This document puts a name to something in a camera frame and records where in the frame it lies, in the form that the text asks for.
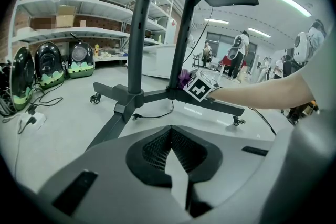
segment ceiling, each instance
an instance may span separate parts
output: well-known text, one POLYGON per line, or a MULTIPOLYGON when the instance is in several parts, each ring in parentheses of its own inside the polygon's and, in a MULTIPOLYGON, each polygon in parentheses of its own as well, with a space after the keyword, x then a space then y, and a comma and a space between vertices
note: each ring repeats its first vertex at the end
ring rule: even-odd
MULTIPOLYGON (((328 0, 294 0, 312 16, 306 17, 299 11, 281 0, 259 0, 258 6, 226 6, 214 8, 212 18, 229 21, 228 25, 209 23, 221 28, 224 35, 236 36, 239 31, 248 27, 269 34, 267 38, 260 34, 250 33, 250 40, 256 44, 263 44, 275 50, 293 47, 293 41, 298 33, 307 31, 315 19, 324 23, 329 32, 334 15, 328 0)), ((178 6, 183 6, 184 0, 175 0, 178 6)), ((197 28, 204 27, 204 18, 209 18, 211 7, 201 1, 195 9, 193 23, 197 28)))

